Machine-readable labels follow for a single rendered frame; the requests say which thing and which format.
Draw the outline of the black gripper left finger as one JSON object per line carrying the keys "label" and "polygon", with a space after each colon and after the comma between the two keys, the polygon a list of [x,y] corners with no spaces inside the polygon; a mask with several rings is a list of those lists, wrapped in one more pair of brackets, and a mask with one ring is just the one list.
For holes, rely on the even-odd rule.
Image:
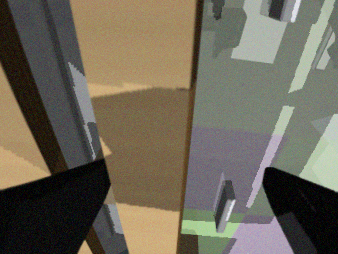
{"label": "black gripper left finger", "polygon": [[78,254],[110,186],[104,158],[0,190],[0,254]]}

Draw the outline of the tan block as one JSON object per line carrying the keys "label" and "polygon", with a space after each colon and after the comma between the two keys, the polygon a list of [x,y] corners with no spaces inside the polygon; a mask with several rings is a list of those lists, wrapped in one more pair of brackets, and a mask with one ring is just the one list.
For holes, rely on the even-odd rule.
{"label": "tan block", "polygon": [[179,254],[199,254],[198,235],[181,233]]}

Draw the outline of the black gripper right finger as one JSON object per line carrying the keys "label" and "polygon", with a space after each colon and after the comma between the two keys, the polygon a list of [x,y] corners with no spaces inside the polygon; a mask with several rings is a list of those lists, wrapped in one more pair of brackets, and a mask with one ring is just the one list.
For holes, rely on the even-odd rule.
{"label": "black gripper right finger", "polygon": [[274,167],[262,186],[294,254],[338,254],[338,191]]}

